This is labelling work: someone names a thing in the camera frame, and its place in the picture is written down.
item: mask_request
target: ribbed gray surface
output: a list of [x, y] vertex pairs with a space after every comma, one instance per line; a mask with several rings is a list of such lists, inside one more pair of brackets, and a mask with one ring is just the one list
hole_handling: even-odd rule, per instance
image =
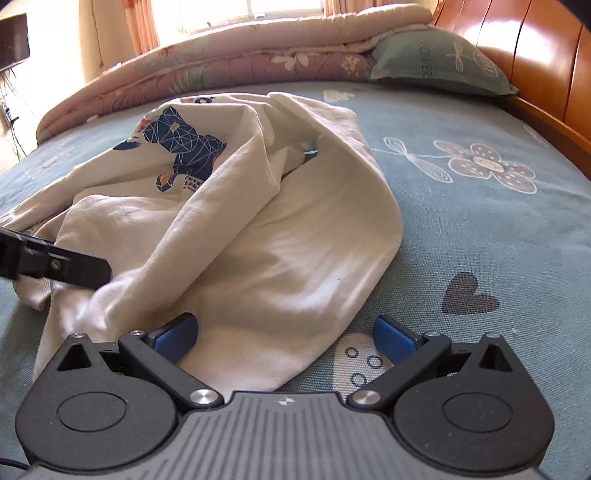
[[[342, 406], [333, 393], [289, 396], [238, 393], [224, 408], [189, 415], [175, 439], [140, 465], [105, 475], [75, 477], [34, 468], [23, 480], [73, 478], [451, 480], [460, 477], [420, 463], [394, 440], [380, 416], [353, 412]], [[542, 479], [534, 471], [507, 478]]]

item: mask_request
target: television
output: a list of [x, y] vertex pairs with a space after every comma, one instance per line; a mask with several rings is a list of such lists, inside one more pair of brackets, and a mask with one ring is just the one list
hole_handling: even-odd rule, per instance
[[18, 65], [30, 54], [27, 15], [0, 20], [0, 72]]

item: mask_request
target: headboard panel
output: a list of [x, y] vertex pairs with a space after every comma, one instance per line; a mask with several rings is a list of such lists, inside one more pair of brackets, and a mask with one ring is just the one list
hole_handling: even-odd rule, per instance
[[544, 124], [541, 133], [591, 178], [591, 33], [562, 3], [440, 0], [434, 23], [490, 57], [519, 89], [499, 104]]

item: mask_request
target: curtain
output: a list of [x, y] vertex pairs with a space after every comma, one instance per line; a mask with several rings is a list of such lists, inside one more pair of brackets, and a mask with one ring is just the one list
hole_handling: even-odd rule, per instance
[[336, 14], [359, 13], [366, 8], [399, 2], [400, 0], [324, 0], [324, 14], [328, 17]]
[[151, 0], [123, 0], [123, 6], [135, 54], [141, 55], [158, 47]]

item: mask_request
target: green pillow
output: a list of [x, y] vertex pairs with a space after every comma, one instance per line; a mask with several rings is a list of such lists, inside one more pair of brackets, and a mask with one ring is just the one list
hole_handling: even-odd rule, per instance
[[430, 27], [390, 35], [376, 45], [372, 80], [403, 79], [415, 85], [498, 96], [517, 89], [486, 55], [455, 33]]

